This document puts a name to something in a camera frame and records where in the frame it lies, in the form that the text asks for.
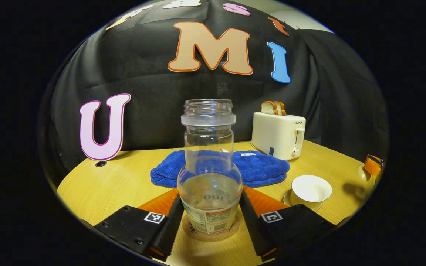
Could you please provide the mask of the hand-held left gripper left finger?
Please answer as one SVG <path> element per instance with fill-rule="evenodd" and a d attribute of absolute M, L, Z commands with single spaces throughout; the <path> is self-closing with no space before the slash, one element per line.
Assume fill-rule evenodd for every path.
<path fill-rule="evenodd" d="M 173 188 L 139 207 L 120 208 L 94 228 L 135 253 L 166 261 L 183 213 L 179 191 Z"/>

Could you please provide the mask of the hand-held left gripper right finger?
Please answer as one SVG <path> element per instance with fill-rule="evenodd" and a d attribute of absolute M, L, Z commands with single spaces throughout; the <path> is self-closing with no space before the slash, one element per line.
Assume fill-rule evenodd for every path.
<path fill-rule="evenodd" d="M 338 227 L 303 204 L 289 207 L 247 186 L 243 186 L 240 206 L 262 261 L 298 253 Z"/>

